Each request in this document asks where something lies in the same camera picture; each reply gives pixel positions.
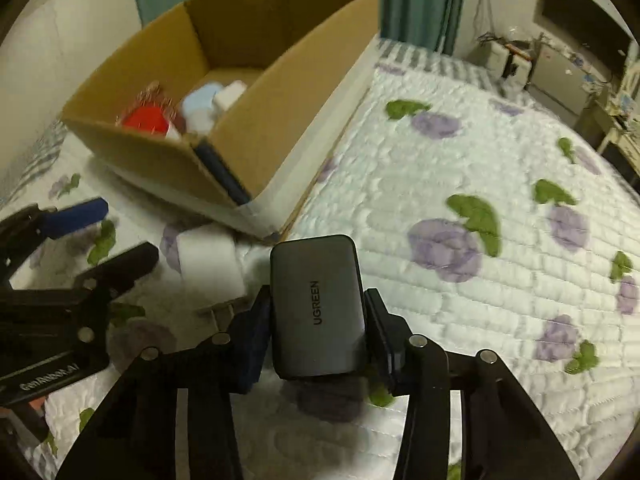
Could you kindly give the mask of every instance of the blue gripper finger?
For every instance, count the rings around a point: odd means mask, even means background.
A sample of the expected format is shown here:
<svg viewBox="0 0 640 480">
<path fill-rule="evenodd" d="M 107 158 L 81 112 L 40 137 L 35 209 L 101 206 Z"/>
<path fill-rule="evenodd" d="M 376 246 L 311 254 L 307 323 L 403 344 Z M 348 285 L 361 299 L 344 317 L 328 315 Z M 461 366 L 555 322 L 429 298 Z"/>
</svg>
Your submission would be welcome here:
<svg viewBox="0 0 640 480">
<path fill-rule="evenodd" d="M 109 205 L 106 201 L 102 198 L 94 198 L 60 211 L 44 213 L 39 227 L 46 237 L 57 240 L 99 222 L 107 216 L 108 212 Z"/>
</svg>

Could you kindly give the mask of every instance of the red object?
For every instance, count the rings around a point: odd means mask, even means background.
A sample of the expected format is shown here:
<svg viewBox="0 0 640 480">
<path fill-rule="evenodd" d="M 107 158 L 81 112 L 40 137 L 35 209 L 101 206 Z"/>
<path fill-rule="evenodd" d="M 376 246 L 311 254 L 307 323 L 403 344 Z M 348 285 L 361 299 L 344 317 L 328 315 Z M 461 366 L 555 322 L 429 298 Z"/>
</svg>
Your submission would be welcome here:
<svg viewBox="0 0 640 480">
<path fill-rule="evenodd" d="M 163 137 L 169 130 L 169 121 L 162 108 L 155 105 L 139 106 L 122 121 L 122 125 Z"/>
</svg>

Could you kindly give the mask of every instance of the flat screen tv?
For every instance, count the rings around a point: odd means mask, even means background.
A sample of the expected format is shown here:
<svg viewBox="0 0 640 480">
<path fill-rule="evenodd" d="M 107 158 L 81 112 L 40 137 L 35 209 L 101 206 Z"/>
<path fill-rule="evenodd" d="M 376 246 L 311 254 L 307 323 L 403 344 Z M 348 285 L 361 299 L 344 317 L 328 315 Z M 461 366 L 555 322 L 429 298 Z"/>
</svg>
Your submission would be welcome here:
<svg viewBox="0 0 640 480">
<path fill-rule="evenodd" d="M 631 38 L 597 3 L 544 0 L 542 15 L 583 44 L 613 75 L 622 76 Z"/>
</svg>

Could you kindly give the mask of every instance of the ugreen charger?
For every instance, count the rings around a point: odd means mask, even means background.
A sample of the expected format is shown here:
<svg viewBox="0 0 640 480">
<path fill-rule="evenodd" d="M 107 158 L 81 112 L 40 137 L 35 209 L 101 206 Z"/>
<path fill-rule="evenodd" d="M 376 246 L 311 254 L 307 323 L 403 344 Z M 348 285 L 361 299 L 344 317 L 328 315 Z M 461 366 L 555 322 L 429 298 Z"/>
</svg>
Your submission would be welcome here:
<svg viewBox="0 0 640 480">
<path fill-rule="evenodd" d="M 366 364 L 360 269 L 345 235 L 271 251 L 273 365 L 284 379 L 348 374 Z"/>
</svg>

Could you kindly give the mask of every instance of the white quilt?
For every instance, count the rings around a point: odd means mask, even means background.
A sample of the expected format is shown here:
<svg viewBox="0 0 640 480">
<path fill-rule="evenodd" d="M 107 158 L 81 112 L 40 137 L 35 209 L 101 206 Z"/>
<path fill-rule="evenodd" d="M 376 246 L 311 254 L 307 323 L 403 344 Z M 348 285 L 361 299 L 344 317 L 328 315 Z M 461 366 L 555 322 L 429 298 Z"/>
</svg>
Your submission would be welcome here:
<svg viewBox="0 0 640 480">
<path fill-rule="evenodd" d="M 431 109 L 405 105 L 409 114 L 393 120 L 386 105 L 395 100 Z M 402 113 L 398 104 L 390 111 Z M 215 330 L 214 322 L 198 324 L 184 315 L 185 304 L 206 302 L 184 287 L 177 248 L 167 241 L 197 219 L 123 186 L 70 139 L 44 184 L 29 186 L 11 210 L 103 194 L 117 234 L 113 253 L 143 239 L 162 251 L 159 270 L 125 298 L 144 307 L 146 323 L 161 328 L 147 329 L 133 311 L 112 330 L 178 348 Z M 60 190 L 50 194 L 53 184 L 76 171 L 82 175 L 77 189 L 60 199 Z M 290 237 L 351 236 L 363 286 L 378 288 L 414 332 L 450 351 L 497 351 L 580 477 L 596 479 L 640 408 L 634 270 L 640 267 L 640 210 L 608 165 L 571 130 L 533 108 L 433 73 L 379 69 L 319 180 Z M 34 266 L 41 270 L 24 270 L 18 280 L 24 286 L 35 274 L 40 285 L 61 284 L 56 254 L 66 258 L 71 250 L 84 262 L 95 236 L 88 245 L 52 245 L 44 263 Z M 257 290 L 269 279 L 269 250 L 248 242 L 237 248 L 247 285 Z M 120 341 L 128 348 L 126 336 Z M 50 444 L 41 446 L 47 461 L 62 462 L 81 413 L 97 407 L 116 377 L 110 367 L 47 399 L 57 453 L 53 459 Z M 407 402 L 377 406 L 385 396 L 373 388 L 367 395 L 367 381 L 357 379 L 288 384 L 265 366 L 254 390 L 234 398 L 246 477 L 391 478 Z M 457 399 L 452 420 L 450 462 L 456 463 Z M 54 467 L 46 471 L 50 477 Z"/>
</svg>

